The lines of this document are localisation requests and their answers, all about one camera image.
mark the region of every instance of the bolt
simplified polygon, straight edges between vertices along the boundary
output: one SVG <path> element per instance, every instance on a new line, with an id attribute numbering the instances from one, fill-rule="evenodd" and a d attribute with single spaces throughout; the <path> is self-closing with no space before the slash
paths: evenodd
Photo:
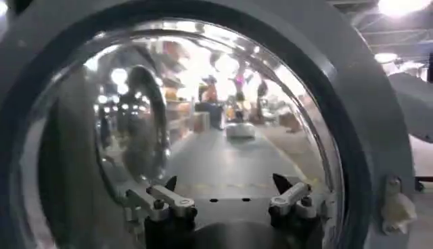
<path id="1" fill-rule="evenodd" d="M 160 209 L 164 208 L 164 202 L 162 200 L 155 200 L 154 201 L 154 208 L 156 210 L 160 210 Z"/>
<path id="2" fill-rule="evenodd" d="M 310 207 L 310 206 L 313 205 L 313 201 L 312 201 L 311 198 L 308 197 L 308 196 L 303 197 L 303 198 L 301 199 L 300 203 L 301 203 L 303 206 L 306 206 L 306 207 Z"/>

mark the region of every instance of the warehouse floor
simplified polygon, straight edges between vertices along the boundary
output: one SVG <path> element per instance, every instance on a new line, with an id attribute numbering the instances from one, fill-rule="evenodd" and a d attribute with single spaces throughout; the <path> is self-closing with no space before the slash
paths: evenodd
<path id="1" fill-rule="evenodd" d="M 257 131 L 256 139 L 238 141 L 227 139 L 224 131 L 192 133 L 175 145 L 168 170 L 178 176 L 176 192 L 199 199 L 263 198 L 277 194 L 273 173 L 322 178 L 323 170 L 302 133 L 266 127 L 257 127 Z M 414 138 L 411 143 L 417 175 L 433 175 L 433 145 Z M 425 192 L 416 194 L 414 200 L 418 220 L 411 230 L 409 248 L 431 248 L 433 184 L 427 183 Z"/>
<path id="2" fill-rule="evenodd" d="M 411 137 L 415 173 L 433 176 L 433 144 Z M 426 189 L 414 197 L 418 220 L 411 230 L 410 249 L 430 249 L 433 244 L 433 183 L 424 183 Z"/>

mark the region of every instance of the metal latch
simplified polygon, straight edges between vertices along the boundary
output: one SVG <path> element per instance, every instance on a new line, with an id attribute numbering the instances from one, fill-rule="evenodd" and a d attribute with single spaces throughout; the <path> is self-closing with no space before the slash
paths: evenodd
<path id="1" fill-rule="evenodd" d="M 408 232 L 408 224 L 417 219 L 415 204 L 402 193 L 401 180 L 388 177 L 386 180 L 385 200 L 382 207 L 382 229 L 385 234 Z"/>

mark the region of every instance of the ceiling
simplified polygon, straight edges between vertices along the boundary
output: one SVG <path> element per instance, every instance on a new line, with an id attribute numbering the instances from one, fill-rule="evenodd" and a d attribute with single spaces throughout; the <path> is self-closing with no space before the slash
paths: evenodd
<path id="1" fill-rule="evenodd" d="M 381 14 L 377 0 L 327 0 L 356 27 L 374 53 L 396 53 L 406 61 L 427 64 L 433 53 L 433 5 L 390 18 Z"/>

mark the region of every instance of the metal bracket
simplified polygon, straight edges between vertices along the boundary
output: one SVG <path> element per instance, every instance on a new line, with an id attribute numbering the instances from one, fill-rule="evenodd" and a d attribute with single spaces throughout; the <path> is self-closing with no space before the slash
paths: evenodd
<path id="1" fill-rule="evenodd" d="M 150 187 L 150 193 L 168 203 L 176 217 L 194 218 L 197 215 L 197 209 L 192 199 L 184 198 L 161 185 Z"/>
<path id="2" fill-rule="evenodd" d="M 271 198 L 270 208 L 274 210 L 278 215 L 285 216 L 290 212 L 293 205 L 300 201 L 303 197 L 306 197 L 311 192 L 311 186 L 299 182 L 293 185 L 289 190 L 282 193 L 280 196 Z"/>
<path id="3" fill-rule="evenodd" d="M 382 230 L 386 235 L 407 233 L 408 224 L 417 219 L 415 204 L 402 193 L 401 181 L 388 177 L 382 207 Z"/>
<path id="4" fill-rule="evenodd" d="M 170 210 L 168 204 L 149 195 L 145 189 L 134 188 L 127 191 L 127 206 L 132 210 L 133 216 L 139 216 L 134 212 L 144 211 L 153 221 L 163 221 L 168 218 Z"/>

